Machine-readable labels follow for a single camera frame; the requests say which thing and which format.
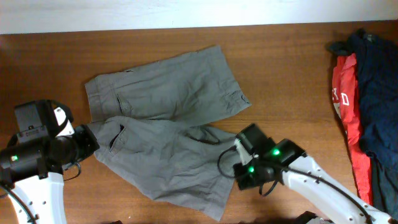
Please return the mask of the grey cargo shorts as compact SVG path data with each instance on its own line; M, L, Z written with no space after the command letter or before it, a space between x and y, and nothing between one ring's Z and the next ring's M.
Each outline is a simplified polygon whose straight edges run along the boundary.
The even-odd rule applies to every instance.
M250 106L219 46L85 84L96 159L152 200L224 214L239 161L235 135L212 123Z

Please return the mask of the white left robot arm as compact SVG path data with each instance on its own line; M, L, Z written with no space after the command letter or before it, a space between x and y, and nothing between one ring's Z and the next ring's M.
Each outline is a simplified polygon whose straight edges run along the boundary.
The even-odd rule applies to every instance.
M66 223L63 173L80 167L99 144L88 126L74 128L69 107L36 100L14 108L19 132L1 151L1 189L19 223Z

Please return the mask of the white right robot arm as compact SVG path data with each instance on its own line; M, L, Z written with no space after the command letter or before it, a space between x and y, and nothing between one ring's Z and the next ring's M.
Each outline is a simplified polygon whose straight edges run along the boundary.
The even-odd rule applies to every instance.
M241 161L233 166L240 190L280 183L305 197L334 223L396 223L328 175L289 139L275 143L256 124L236 135Z

